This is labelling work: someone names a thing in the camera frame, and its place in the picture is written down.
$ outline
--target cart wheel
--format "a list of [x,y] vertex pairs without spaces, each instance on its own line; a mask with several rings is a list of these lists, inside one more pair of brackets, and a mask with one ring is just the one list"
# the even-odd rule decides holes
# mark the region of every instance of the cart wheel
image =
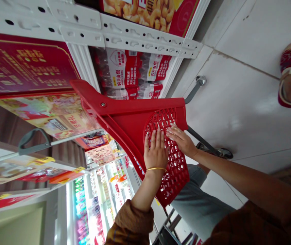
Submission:
[[196,147],[199,149],[199,150],[204,150],[206,147],[201,143],[199,142]]
[[[210,153],[212,154],[211,151],[208,150],[207,147],[205,147],[201,142],[199,142],[196,147],[199,149],[199,150],[202,150],[202,151],[205,151],[207,153]],[[230,150],[227,150],[226,148],[216,148],[216,150],[220,151],[222,154],[221,154],[221,158],[226,158],[226,159],[232,159],[234,157],[233,153],[231,153]]]
[[232,159],[234,157],[233,153],[231,153],[230,150],[227,150],[225,148],[221,148],[219,150],[223,153],[224,158],[226,159]]

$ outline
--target woman's right hand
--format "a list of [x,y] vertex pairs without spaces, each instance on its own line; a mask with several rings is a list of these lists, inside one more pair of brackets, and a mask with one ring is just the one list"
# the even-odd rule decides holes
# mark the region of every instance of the woman's right hand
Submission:
[[188,157],[193,158],[199,151],[191,138],[180,130],[175,124],[172,127],[167,128],[166,136],[171,140],[176,141],[178,148]]

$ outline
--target supermarket aisle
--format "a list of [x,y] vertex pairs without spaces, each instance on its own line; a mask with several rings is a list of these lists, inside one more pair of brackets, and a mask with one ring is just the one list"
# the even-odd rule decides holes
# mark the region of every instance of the supermarket aisle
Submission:
[[[188,124],[230,149],[237,163],[265,173],[290,166],[291,109],[279,105],[277,93],[280,56],[291,43],[291,2],[225,0],[202,42],[173,94],[186,98],[195,77],[206,76],[186,106]],[[234,208],[247,200],[215,173],[202,189]]]

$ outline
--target leg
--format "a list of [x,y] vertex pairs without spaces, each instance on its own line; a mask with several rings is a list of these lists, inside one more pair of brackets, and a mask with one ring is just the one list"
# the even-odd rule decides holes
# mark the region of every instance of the leg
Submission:
[[197,165],[188,164],[190,182],[172,202],[173,208],[202,239],[210,237],[215,225],[235,209],[203,192],[200,187],[207,174]]

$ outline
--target red plastic mesh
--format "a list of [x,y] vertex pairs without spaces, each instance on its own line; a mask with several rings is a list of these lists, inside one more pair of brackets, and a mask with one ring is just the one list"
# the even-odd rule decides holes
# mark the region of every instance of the red plastic mesh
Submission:
[[157,200],[163,207],[169,205],[185,184],[190,181],[184,154],[175,141],[166,137],[166,129],[175,123],[175,118],[176,110],[174,108],[158,110],[149,119],[144,130],[145,137],[147,133],[150,136],[154,129],[160,127],[165,132],[165,148],[170,146],[167,172],[163,176],[161,186],[156,194]]

